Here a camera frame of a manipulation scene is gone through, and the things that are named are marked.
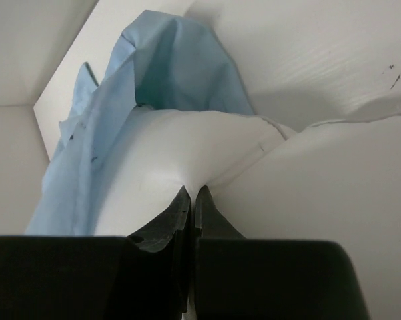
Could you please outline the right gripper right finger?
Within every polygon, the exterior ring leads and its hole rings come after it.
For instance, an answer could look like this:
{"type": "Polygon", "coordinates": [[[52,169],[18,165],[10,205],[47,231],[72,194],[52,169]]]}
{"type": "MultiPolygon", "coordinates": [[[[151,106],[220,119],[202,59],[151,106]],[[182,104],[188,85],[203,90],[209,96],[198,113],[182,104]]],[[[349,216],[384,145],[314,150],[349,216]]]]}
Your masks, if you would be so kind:
{"type": "Polygon", "coordinates": [[[194,304],[198,319],[246,319],[245,239],[200,189],[193,214],[194,304]]]}

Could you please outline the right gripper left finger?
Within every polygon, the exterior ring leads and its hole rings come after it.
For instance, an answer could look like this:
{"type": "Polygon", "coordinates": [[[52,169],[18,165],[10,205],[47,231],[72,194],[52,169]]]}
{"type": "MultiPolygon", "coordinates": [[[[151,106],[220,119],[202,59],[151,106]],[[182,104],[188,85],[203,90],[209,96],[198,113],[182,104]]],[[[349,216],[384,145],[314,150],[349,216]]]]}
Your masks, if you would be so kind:
{"type": "Polygon", "coordinates": [[[169,206],[128,236],[136,244],[131,262],[135,319],[180,319],[187,311],[191,198],[181,187],[169,206]]]}

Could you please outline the white pillow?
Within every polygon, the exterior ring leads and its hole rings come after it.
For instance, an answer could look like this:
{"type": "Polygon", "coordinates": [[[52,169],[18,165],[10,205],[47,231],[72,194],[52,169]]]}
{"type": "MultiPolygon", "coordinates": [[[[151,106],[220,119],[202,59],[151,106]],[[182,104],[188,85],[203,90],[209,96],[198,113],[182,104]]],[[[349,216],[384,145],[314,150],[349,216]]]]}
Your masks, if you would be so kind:
{"type": "Polygon", "coordinates": [[[263,117],[133,109],[101,167],[95,235],[129,235],[208,186],[256,238],[347,250],[373,319],[401,319],[401,114],[297,133],[263,117]]]}

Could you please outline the light blue pillowcase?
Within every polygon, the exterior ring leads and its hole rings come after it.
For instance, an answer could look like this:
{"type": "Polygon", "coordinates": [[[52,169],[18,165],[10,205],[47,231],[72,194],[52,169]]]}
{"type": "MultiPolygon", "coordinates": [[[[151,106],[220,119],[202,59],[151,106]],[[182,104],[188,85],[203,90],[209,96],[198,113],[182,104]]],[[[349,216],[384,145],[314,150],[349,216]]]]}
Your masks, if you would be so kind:
{"type": "Polygon", "coordinates": [[[254,113],[236,65],[208,27],[143,11],[120,34],[102,81],[81,65],[27,235],[91,234],[99,174],[135,109],[254,113]]]}

